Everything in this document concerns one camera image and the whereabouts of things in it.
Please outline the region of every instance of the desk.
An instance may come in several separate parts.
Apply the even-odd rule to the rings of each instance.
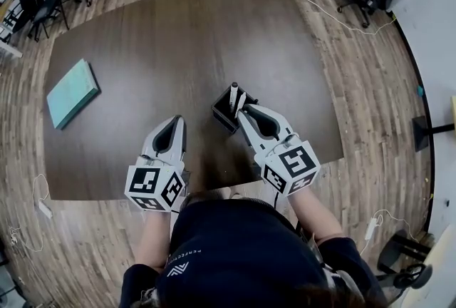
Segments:
[[[142,0],[58,37],[44,96],[79,59],[101,93],[63,130],[43,106],[46,177],[53,200],[124,198],[146,135],[187,122],[190,189],[255,180],[241,132],[230,136],[211,104],[232,81],[283,114],[321,163],[343,157],[328,84],[294,0]]]
[[[11,33],[11,30],[7,26],[3,25],[3,19],[5,18],[8,8],[10,7],[12,2],[13,0],[5,0],[3,4],[0,6],[0,27],[3,30],[8,31],[9,33]],[[0,41],[0,48],[4,49],[9,53],[12,53],[13,56],[22,57],[22,52],[18,51],[17,48],[10,46],[9,44],[3,41]]]
[[[409,288],[402,301],[397,302],[394,307],[451,307],[456,298],[455,290],[450,288],[455,280],[455,249],[456,227],[450,225],[423,262],[433,268],[429,282],[420,289]]]

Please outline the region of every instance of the light blue book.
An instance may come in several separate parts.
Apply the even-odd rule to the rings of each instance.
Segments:
[[[90,66],[81,59],[47,96],[54,128],[62,129],[98,92]]]

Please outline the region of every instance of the wall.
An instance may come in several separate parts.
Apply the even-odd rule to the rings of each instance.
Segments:
[[[423,78],[433,126],[453,123],[456,96],[456,0],[403,0],[394,14]],[[456,223],[456,136],[435,135],[435,200],[429,231],[438,238]]]

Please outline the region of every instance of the black stand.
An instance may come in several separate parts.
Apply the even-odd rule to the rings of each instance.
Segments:
[[[455,124],[441,125],[440,127],[428,128],[426,117],[420,116],[412,119],[413,137],[415,139],[415,152],[429,146],[429,136],[437,133],[448,132],[455,129]]]
[[[432,276],[432,265],[413,264],[400,272],[396,272],[391,267],[398,261],[401,254],[423,262],[429,251],[429,247],[409,240],[405,230],[397,231],[386,243],[378,257],[377,269],[385,273],[377,276],[380,286],[395,287],[401,290],[408,287],[419,289],[424,286]]]
[[[387,274],[395,274],[396,271],[391,267],[399,260],[401,254],[423,262],[429,251],[429,247],[409,240],[405,230],[399,230],[390,238],[380,253],[377,269]]]

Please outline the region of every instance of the person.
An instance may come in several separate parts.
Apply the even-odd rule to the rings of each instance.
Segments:
[[[354,241],[310,188],[289,202],[318,253],[270,204],[210,195],[185,199],[171,238],[170,213],[148,213],[120,308],[386,307]]]

